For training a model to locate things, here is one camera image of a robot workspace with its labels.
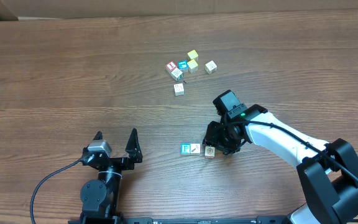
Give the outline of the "white block teal side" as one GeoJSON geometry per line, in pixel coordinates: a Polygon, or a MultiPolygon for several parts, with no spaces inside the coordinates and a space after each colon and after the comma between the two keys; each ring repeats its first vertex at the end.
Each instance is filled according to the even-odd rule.
{"type": "Polygon", "coordinates": [[[208,159],[215,158],[215,148],[212,146],[205,146],[204,156],[205,156],[205,158],[208,158],[208,159]]]}

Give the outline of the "white block hammer picture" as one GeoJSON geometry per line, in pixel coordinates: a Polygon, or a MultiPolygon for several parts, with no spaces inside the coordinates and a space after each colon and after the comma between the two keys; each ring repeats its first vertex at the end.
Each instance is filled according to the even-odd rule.
{"type": "Polygon", "coordinates": [[[191,152],[191,155],[200,155],[200,153],[201,153],[200,144],[191,143],[190,144],[190,152],[191,152]]]}

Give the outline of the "blue letter P block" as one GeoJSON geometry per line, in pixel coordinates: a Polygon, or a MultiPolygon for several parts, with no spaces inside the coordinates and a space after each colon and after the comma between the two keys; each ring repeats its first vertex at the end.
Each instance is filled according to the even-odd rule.
{"type": "Polygon", "coordinates": [[[182,156],[190,156],[191,155],[191,144],[182,143],[180,147],[180,153],[182,156]]]}

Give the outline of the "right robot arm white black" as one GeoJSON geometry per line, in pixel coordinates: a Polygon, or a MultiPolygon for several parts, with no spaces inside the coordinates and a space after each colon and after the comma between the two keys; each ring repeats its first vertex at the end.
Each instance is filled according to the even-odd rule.
{"type": "Polygon", "coordinates": [[[203,143],[224,155],[245,143],[264,147],[294,167],[306,202],[284,223],[358,222],[358,155],[339,138],[312,138],[278,120],[260,105],[246,107],[231,91],[213,100],[218,122],[208,124],[203,143]]]}

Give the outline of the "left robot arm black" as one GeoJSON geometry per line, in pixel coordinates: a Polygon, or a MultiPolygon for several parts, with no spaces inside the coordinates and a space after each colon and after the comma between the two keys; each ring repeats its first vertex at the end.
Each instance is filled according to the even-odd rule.
{"type": "Polygon", "coordinates": [[[80,223],[120,223],[124,219],[117,211],[122,171],[133,170],[143,159],[137,130],[134,128],[126,145],[126,157],[111,157],[112,148],[97,132],[83,149],[80,162],[98,171],[98,178],[87,181],[81,188],[83,203],[80,223]]]}

